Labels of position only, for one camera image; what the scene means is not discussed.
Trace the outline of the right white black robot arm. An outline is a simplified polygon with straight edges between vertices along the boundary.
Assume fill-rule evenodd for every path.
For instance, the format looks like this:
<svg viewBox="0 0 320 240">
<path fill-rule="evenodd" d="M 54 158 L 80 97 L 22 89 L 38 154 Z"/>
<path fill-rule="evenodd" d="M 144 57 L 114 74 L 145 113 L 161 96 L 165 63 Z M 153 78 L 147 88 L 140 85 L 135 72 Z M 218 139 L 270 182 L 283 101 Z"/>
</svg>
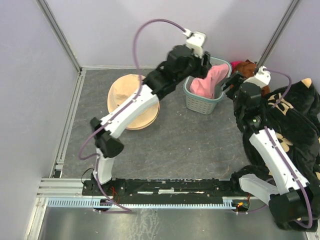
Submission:
<svg viewBox="0 0 320 240">
<path fill-rule="evenodd" d="M 316 192 L 281 147 L 261 103 L 261 90 L 270 80 L 269 71 L 256 73 L 248 79 L 235 72 L 222 82 L 222 91 L 233 101 L 238 129 L 249 137 L 275 182 L 270 184 L 249 173 L 232 180 L 229 189 L 236 196 L 247 192 L 257 197 L 268 206 L 277 223 L 295 222 L 304 229 L 311 229 L 315 220 L 312 201 Z"/>
</svg>

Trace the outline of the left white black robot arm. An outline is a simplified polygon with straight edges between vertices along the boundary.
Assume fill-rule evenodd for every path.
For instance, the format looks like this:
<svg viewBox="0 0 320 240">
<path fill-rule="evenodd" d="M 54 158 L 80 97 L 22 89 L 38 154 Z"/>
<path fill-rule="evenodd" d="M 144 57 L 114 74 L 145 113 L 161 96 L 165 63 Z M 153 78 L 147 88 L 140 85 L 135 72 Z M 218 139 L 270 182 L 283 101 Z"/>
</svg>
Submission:
<svg viewBox="0 0 320 240">
<path fill-rule="evenodd" d="M 128 125 L 175 91 L 176 86 L 187 77 L 205 78 L 211 67 L 209 52 L 198 56 L 194 49 L 176 45 L 166 60 L 145 77 L 127 100 L 102 119 L 94 117 L 90 121 L 97 153 L 93 189 L 99 195 L 106 195 L 111 189 L 109 181 L 112 179 L 114 158 L 124 149 L 119 137 Z"/>
</svg>

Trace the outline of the beige pink hats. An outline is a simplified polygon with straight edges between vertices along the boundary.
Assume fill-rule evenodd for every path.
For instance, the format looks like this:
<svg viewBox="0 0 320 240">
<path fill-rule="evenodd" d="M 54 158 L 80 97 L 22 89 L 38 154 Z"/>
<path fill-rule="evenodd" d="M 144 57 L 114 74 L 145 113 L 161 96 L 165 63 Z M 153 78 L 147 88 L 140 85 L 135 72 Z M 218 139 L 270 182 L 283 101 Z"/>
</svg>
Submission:
<svg viewBox="0 0 320 240">
<path fill-rule="evenodd" d="M 159 100 L 147 86 L 141 85 L 143 75 L 127 74 L 115 80 L 107 95 L 108 112 L 118 114 L 115 121 L 128 124 L 127 130 L 141 130 L 150 126 L 160 111 Z"/>
</svg>

